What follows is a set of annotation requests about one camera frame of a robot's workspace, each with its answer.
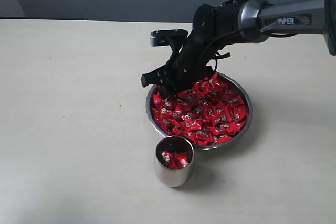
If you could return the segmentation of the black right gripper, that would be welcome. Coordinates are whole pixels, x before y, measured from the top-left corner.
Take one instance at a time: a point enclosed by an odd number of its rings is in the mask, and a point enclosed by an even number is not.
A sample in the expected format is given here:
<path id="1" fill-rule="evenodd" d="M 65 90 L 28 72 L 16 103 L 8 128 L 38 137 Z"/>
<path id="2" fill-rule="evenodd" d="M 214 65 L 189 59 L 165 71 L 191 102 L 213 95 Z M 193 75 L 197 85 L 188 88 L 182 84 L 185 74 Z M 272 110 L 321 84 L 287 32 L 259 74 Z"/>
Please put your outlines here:
<path id="1" fill-rule="evenodd" d="M 198 81 L 211 78 L 218 67 L 216 54 L 225 47 L 212 41 L 213 38 L 199 42 L 195 34 L 190 34 L 171 63 L 141 76 L 142 86 L 159 85 L 161 97 L 170 98 L 192 88 Z"/>

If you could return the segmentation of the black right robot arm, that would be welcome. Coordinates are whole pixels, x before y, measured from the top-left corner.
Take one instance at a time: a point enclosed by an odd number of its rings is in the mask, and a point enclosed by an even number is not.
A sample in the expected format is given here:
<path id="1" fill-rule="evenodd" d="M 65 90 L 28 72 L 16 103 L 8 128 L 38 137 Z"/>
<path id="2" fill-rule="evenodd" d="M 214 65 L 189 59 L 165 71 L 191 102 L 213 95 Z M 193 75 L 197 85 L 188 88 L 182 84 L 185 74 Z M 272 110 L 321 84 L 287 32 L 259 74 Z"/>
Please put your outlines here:
<path id="1" fill-rule="evenodd" d="M 170 97 L 211 77 L 210 60 L 235 43 L 262 43 L 270 37 L 297 34 L 323 35 L 328 51 L 335 55 L 335 0 L 302 0 L 272 4 L 267 0 L 228 0 L 219 7 L 201 5 L 195 12 L 192 31 L 155 30 L 151 45 L 170 46 L 165 65 L 141 76 L 144 87 L 160 86 Z"/>

